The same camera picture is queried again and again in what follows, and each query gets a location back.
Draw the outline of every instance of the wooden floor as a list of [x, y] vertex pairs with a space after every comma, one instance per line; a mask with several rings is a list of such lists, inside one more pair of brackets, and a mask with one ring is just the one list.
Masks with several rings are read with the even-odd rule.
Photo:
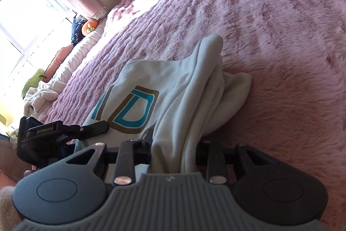
[[3, 173], [0, 173], [0, 189], [5, 186], [15, 186], [16, 183]]

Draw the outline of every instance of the metal screw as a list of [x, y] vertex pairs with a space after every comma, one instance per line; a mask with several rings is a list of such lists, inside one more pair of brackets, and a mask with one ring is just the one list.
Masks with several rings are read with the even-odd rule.
[[226, 177], [221, 175], [214, 175], [209, 179], [209, 182], [212, 184], [225, 184], [227, 182]]
[[128, 176], [118, 176], [114, 179], [114, 183], [118, 185], [129, 185], [132, 179]]

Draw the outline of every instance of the black robotic device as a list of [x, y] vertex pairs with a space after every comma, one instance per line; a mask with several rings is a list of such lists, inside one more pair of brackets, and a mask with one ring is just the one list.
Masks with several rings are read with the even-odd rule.
[[[145, 174], [136, 182], [135, 165], [151, 162], [153, 127], [141, 140], [96, 143], [58, 160], [66, 141], [107, 130], [105, 121], [69, 127], [21, 120], [17, 154], [43, 168], [15, 188], [13, 203], [25, 219], [16, 230], [325, 230], [318, 222], [328, 201], [323, 184], [247, 145], [200, 142], [196, 164], [206, 167], [205, 179]], [[111, 163], [114, 181], [106, 184]]]

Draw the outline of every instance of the beige fluffy object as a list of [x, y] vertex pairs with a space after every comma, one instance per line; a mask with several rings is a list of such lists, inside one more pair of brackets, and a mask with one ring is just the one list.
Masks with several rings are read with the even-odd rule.
[[20, 223], [19, 215], [12, 202], [14, 187], [3, 187], [0, 190], [0, 230], [11, 231]]

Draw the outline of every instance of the pink fluffy blanket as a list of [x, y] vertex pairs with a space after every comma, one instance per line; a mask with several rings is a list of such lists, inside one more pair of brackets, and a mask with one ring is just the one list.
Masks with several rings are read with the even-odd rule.
[[217, 33], [224, 70], [253, 76], [247, 102], [218, 136], [317, 177], [329, 193], [323, 223], [346, 225], [346, 0], [159, 0], [126, 22], [132, 1], [110, 12], [99, 53], [41, 121], [82, 124], [129, 59], [185, 58]]

